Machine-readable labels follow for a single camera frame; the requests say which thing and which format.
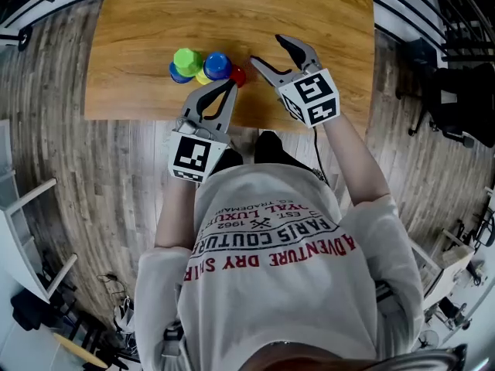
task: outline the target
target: green hexagonal object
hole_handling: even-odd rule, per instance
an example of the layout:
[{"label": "green hexagonal object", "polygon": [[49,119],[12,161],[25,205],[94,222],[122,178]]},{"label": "green hexagonal object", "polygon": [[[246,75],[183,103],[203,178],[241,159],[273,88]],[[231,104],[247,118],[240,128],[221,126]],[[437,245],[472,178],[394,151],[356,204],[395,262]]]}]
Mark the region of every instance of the green hexagonal object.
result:
[{"label": "green hexagonal object", "polygon": [[201,54],[189,48],[178,49],[173,56],[173,63],[183,77],[194,77],[203,69]]}]

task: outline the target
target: black pants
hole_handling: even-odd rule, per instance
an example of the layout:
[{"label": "black pants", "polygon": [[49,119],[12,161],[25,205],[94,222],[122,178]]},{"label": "black pants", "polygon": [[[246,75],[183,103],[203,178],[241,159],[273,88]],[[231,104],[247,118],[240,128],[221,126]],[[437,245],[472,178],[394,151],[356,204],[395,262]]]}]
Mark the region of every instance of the black pants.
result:
[{"label": "black pants", "polygon": [[[264,131],[257,139],[256,144],[254,145],[254,163],[292,165],[312,172],[306,165],[287,154],[282,147],[282,140],[271,131]],[[239,165],[242,165],[241,154],[229,148],[228,150],[225,150],[222,158],[220,158],[220,161],[211,174],[213,175],[224,169]]]}]

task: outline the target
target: forearm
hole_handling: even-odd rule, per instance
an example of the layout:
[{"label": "forearm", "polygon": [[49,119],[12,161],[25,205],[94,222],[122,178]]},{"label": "forearm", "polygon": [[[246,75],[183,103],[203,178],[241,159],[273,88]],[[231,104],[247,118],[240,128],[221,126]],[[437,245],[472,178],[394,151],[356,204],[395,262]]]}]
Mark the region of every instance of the forearm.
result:
[{"label": "forearm", "polygon": [[344,114],[323,124],[354,205],[390,193],[373,155]]},{"label": "forearm", "polygon": [[196,183],[171,178],[164,192],[156,228],[155,247],[194,247],[194,196]]}]

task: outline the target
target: shirt sleeve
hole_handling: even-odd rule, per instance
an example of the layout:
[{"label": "shirt sleeve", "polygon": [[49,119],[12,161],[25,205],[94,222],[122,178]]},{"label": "shirt sleeve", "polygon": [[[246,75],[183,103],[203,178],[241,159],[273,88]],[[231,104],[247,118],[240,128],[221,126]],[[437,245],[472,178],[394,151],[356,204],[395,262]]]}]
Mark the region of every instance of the shirt sleeve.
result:
[{"label": "shirt sleeve", "polygon": [[361,203],[348,212],[340,225],[359,243],[371,277],[381,286],[377,297],[379,357],[410,352],[424,320],[423,289],[394,200],[384,196]]},{"label": "shirt sleeve", "polygon": [[163,333],[177,317],[176,287],[183,284],[191,251],[155,248],[139,259],[135,337],[144,371],[161,371]]}]

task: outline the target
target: blue cup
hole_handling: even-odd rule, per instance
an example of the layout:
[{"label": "blue cup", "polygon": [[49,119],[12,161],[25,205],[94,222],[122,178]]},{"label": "blue cup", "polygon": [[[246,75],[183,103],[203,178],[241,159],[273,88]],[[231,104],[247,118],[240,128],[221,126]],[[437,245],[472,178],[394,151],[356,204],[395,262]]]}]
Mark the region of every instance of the blue cup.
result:
[{"label": "blue cup", "polygon": [[203,69],[210,80],[225,80],[232,73],[232,63],[223,53],[211,53],[204,61]]},{"label": "blue cup", "polygon": [[174,65],[173,62],[170,62],[169,64],[169,72],[172,80],[174,80],[176,83],[189,83],[194,78],[181,76],[177,71],[176,65]]}]

